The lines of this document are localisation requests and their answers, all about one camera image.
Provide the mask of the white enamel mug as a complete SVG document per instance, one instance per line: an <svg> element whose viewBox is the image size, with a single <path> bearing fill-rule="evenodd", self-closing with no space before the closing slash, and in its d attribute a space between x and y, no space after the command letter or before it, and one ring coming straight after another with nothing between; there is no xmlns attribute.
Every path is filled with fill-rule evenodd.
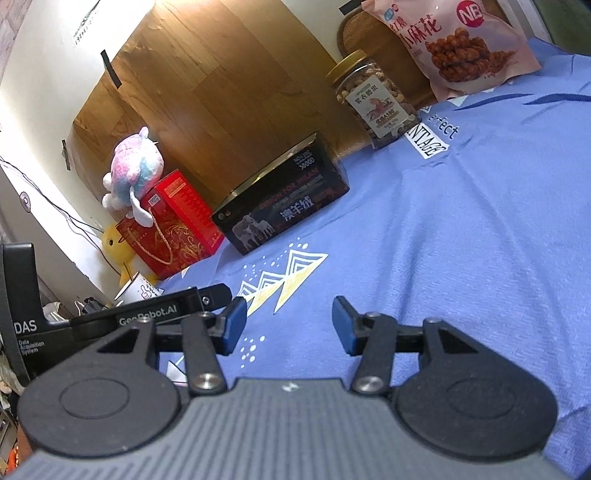
<svg viewBox="0 0 591 480"><path fill-rule="evenodd" d="M162 294L162 291L153 286L141 273L135 273L119 290L114 297L114 305L126 305L143 300L152 299Z"/></svg>

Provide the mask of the red gift box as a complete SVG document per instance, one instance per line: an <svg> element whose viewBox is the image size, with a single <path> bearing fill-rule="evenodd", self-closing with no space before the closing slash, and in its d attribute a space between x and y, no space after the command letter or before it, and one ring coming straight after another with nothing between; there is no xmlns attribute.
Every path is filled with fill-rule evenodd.
<svg viewBox="0 0 591 480"><path fill-rule="evenodd" d="M117 230L160 280L211 257L223 234L211 220L212 210L184 175L174 170L140 200L153 217L149 228L124 218Z"/></svg>

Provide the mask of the yellow duck plush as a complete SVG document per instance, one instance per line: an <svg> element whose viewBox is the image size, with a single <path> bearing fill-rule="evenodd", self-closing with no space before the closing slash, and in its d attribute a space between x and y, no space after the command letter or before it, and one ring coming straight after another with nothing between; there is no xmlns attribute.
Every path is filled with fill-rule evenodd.
<svg viewBox="0 0 591 480"><path fill-rule="evenodd" d="M102 252L120 273L119 286L123 287L136 273L155 285L157 276L135 253L115 224L108 226L101 237Z"/></svg>

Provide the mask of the blue printed tablecloth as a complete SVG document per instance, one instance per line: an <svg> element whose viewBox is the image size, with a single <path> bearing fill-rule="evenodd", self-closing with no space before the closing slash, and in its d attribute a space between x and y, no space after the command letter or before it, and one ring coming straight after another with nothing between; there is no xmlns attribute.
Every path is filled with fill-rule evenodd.
<svg viewBox="0 0 591 480"><path fill-rule="evenodd" d="M252 313L228 380L340 378L358 360L332 300L403 324L446 320L543 380L546 456L590 463L590 60L534 40L537 73L422 111L346 159L349 192L249 255L224 244L166 292L224 283Z"/></svg>

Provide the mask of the black tin box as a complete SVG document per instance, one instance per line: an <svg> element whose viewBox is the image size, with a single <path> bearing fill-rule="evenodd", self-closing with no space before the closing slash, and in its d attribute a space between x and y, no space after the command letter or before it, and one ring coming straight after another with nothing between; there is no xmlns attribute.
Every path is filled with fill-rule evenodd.
<svg viewBox="0 0 591 480"><path fill-rule="evenodd" d="M348 192L346 172L315 132L231 190L211 220L245 255Z"/></svg>

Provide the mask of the pink blue plush toy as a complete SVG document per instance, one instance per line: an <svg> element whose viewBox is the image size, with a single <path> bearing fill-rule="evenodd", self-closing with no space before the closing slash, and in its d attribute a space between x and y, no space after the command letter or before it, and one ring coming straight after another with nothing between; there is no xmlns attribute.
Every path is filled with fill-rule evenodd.
<svg viewBox="0 0 591 480"><path fill-rule="evenodd" d="M148 135L148 127L143 126L116 145L110 170L102 179L107 193L101 200L106 210L126 210L127 218L145 228L154 220L140 201L160 180L164 167L163 157Z"/></svg>

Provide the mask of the peanut jar with gold lid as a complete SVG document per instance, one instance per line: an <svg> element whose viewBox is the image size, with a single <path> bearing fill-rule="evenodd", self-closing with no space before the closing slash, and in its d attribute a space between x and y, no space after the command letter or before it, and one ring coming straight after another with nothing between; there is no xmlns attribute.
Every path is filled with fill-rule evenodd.
<svg viewBox="0 0 591 480"><path fill-rule="evenodd" d="M339 103L351 109L362 124L374 149L395 142L421 122L415 107L363 50L335 64L325 79Z"/></svg>

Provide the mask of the wood panel backdrop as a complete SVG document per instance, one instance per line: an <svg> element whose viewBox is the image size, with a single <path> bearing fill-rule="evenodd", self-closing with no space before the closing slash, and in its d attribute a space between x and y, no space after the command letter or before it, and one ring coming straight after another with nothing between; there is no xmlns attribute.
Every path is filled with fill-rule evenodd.
<svg viewBox="0 0 591 480"><path fill-rule="evenodd" d="M339 155L365 142L325 79L334 60L280 1L159 1L111 65L67 140L96 197L142 127L211 206L311 133Z"/></svg>

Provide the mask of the pink twisted snack bag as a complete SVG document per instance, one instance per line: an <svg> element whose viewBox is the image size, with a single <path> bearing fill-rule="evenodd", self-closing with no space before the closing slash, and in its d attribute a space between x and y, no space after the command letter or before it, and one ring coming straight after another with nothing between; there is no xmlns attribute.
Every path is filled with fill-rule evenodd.
<svg viewBox="0 0 591 480"><path fill-rule="evenodd" d="M472 0L363 1L402 41L439 101L541 69L526 37Z"/></svg>

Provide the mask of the round wooden board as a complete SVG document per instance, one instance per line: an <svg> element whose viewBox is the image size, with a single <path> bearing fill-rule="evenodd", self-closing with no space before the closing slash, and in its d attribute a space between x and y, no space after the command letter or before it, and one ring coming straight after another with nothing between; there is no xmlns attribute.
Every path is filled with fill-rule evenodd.
<svg viewBox="0 0 591 480"><path fill-rule="evenodd" d="M337 44L342 57L356 50L365 51L414 107L420 109L437 102L430 81L415 64L399 37L361 7L342 19Z"/></svg>

